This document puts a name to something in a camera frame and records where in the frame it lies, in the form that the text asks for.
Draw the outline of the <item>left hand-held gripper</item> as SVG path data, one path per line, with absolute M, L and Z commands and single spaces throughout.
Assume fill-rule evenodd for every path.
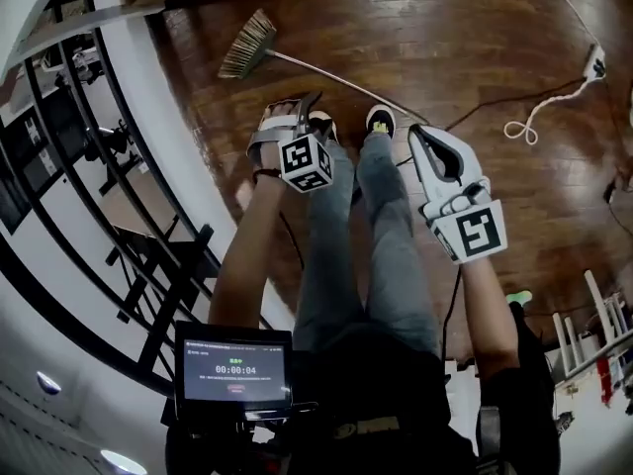
M 321 96 L 321 91 L 311 91 L 301 99 L 295 129 L 278 142 L 279 169 L 260 168 L 258 164 L 259 143 L 278 140 L 280 137 L 266 136 L 258 130 L 252 134 L 246 154 L 257 167 L 254 178 L 259 175 L 280 178 L 300 193 L 332 184 L 334 164 L 325 144 L 334 139 L 334 121 L 319 120 L 318 128 L 310 123 L 310 110 Z

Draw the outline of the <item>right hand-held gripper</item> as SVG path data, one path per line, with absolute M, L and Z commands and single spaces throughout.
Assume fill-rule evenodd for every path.
M 441 183 L 469 186 L 483 177 L 473 149 L 447 131 L 413 124 L 407 142 L 424 189 Z M 454 196 L 427 202 L 419 209 L 451 260 L 463 264 L 507 249 L 500 200 L 442 216 L 441 207 Z

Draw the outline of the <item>person's right hand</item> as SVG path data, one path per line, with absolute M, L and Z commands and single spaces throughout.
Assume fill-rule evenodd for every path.
M 486 205 L 492 200 L 491 181 L 484 176 L 479 181 L 465 187 L 461 194 L 454 196 L 440 209 L 442 216 L 461 213 L 472 206 Z

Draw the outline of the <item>person's left hand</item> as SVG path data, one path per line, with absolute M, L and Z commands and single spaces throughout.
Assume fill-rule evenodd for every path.
M 263 131 L 266 136 L 280 138 L 259 143 L 260 168 L 280 168 L 278 142 L 295 129 L 299 102 L 299 99 L 284 99 L 265 108 L 257 130 Z

